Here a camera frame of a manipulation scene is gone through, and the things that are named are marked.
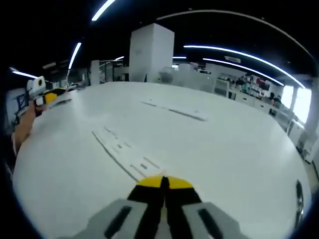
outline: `wall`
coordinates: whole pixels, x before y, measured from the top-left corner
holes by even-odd
[[[273,92],[275,94],[275,97],[276,96],[282,96],[283,95],[283,90],[284,90],[284,87],[283,86],[277,86],[275,84],[273,84],[271,81],[266,81],[267,84],[269,84],[269,91],[265,91],[265,95],[266,96],[270,96],[270,92]]]
[[[114,77],[121,76],[123,74],[128,74],[130,71],[128,66],[116,67],[114,68]]]
[[[67,81],[66,79],[60,81],[60,86],[61,86],[62,88],[66,88],[66,87],[68,87],[68,85],[69,85],[69,83],[68,83],[68,81]]]
[[[83,81],[83,75],[84,79],[87,80],[87,71],[88,69],[86,68],[80,68],[80,69],[71,69],[69,74],[67,71],[60,71],[57,74],[54,74],[48,78],[48,80],[54,82],[52,85],[52,88],[57,88],[57,87],[64,87],[71,85],[72,83],[78,83]],[[66,80],[68,74],[68,79],[67,83],[61,83],[61,81]]]

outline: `yellow object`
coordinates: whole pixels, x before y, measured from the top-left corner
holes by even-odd
[[[169,181],[169,188],[170,189],[182,189],[182,188],[192,188],[193,185],[191,185],[189,182],[187,182],[184,179],[175,178],[168,176]]]
[[[148,177],[146,179],[139,181],[136,185],[144,186],[144,187],[159,188],[162,178],[163,176]]]
[[[48,94],[44,95],[45,103],[46,103],[46,104],[51,103],[51,102],[54,101],[57,97],[58,97],[58,95],[55,94],[55,93],[48,93]]]

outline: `white pillar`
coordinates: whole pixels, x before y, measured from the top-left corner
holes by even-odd
[[[187,72],[190,72],[193,70],[190,64],[185,64],[185,63],[179,64],[178,69],[179,71],[187,71]]]
[[[173,63],[174,32],[155,23],[132,32],[130,81],[160,82],[158,72]]]
[[[113,81],[113,65],[111,63],[106,64],[106,82]]]
[[[95,60],[91,62],[91,86],[100,84],[100,61]]]
[[[297,99],[298,87],[294,86],[293,98],[291,100],[290,109],[293,110],[295,108],[295,103]]]
[[[319,79],[314,79],[312,94],[311,94],[311,103],[309,108],[308,119],[305,125],[305,129],[309,134],[316,131],[319,122]]]

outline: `black ceiling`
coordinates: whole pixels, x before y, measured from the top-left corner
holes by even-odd
[[[9,65],[33,75],[47,74],[42,66],[70,60],[79,41],[83,44],[74,68],[87,66],[93,59],[128,56],[131,32],[156,22],[175,32],[175,55],[187,55],[191,61],[200,61],[203,57],[224,60],[224,55],[230,55],[183,48],[185,44],[214,45],[256,55],[292,74],[316,74],[312,58],[301,47],[263,23],[224,13],[193,13],[156,20],[160,16],[197,9],[240,12],[264,18],[284,30],[318,59],[318,22],[313,5],[300,2],[296,6],[277,6],[260,1],[117,0],[97,22],[91,22],[104,2],[29,0],[8,3],[2,22],[6,25],[4,35],[8,39],[5,47]],[[264,64],[240,58],[247,67],[273,77],[282,75]]]

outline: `desk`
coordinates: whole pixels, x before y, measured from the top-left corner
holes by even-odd
[[[231,93],[231,96],[229,97],[232,100],[241,102],[243,104],[246,104],[248,106],[254,107],[258,110],[261,110],[265,112],[266,114],[269,113],[269,110],[273,110],[276,112],[286,112],[286,110],[276,108],[274,106],[271,106],[270,104],[245,93],[240,92],[238,89],[229,89],[229,92]]]
[[[107,125],[168,174],[190,181],[201,199],[237,220],[254,239],[281,239],[294,227],[296,181],[305,208],[308,178],[294,145],[269,115],[206,92],[152,83],[106,83],[61,96],[22,145],[13,175],[16,195],[47,238],[71,236],[135,182],[107,156],[91,130]],[[189,109],[199,121],[161,108]]]

